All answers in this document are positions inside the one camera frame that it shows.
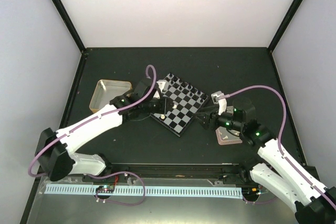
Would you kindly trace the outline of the gold metal tin tray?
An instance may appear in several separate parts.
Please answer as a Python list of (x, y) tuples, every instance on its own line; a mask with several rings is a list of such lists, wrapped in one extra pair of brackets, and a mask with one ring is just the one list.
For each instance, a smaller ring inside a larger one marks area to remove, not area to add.
[(128, 81), (101, 79), (97, 82), (89, 104), (89, 109), (93, 113), (96, 113), (106, 104), (109, 104), (110, 100), (131, 89), (132, 84)]

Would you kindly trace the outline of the pink tray with pieces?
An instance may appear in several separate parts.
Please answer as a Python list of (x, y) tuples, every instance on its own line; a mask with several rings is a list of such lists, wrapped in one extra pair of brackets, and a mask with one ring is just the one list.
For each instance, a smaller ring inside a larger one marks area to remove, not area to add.
[(239, 138), (239, 132), (235, 130), (228, 130), (224, 127), (219, 127), (215, 131), (217, 141), (219, 145), (234, 145), (241, 144), (242, 140)]

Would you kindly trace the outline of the black and white chessboard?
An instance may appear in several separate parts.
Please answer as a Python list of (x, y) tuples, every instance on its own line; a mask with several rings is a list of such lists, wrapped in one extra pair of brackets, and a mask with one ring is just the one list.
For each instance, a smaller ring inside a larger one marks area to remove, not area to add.
[[(193, 115), (209, 101), (209, 95), (175, 74), (170, 78), (169, 74), (164, 78), (169, 82), (169, 88), (163, 95), (172, 99), (176, 108), (165, 114), (164, 120), (160, 118), (160, 114), (151, 114), (151, 118), (175, 135), (181, 136), (193, 121)], [(203, 103), (200, 103), (200, 98), (204, 98)]]

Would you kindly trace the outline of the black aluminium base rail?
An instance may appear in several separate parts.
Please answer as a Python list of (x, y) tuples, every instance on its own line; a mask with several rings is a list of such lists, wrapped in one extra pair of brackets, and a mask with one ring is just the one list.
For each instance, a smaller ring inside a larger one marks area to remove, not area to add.
[(101, 176), (115, 172), (132, 172), (141, 178), (219, 179), (226, 184), (249, 184), (250, 177), (239, 165), (166, 165), (112, 164)]

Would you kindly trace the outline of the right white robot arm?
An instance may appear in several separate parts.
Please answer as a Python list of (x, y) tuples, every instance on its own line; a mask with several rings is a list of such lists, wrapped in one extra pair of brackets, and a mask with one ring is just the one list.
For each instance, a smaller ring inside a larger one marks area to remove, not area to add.
[(203, 108), (195, 118), (205, 129), (224, 127), (239, 133), (256, 157), (243, 164), (239, 179), (266, 187), (295, 214), (298, 223), (334, 223), (335, 187), (327, 188), (303, 168), (279, 143), (275, 135), (258, 123), (249, 99), (236, 99), (233, 112), (226, 111), (226, 100)]

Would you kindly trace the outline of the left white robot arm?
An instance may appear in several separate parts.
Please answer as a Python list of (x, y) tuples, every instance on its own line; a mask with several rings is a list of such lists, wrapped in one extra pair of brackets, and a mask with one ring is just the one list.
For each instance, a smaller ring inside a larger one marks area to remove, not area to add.
[(77, 150), (102, 133), (118, 127), (141, 114), (166, 114), (174, 103), (163, 95), (168, 81), (142, 79), (135, 89), (114, 97), (91, 116), (57, 131), (43, 130), (35, 156), (44, 175), (55, 182), (72, 174), (89, 174), (108, 181), (113, 174), (102, 154), (80, 154)]

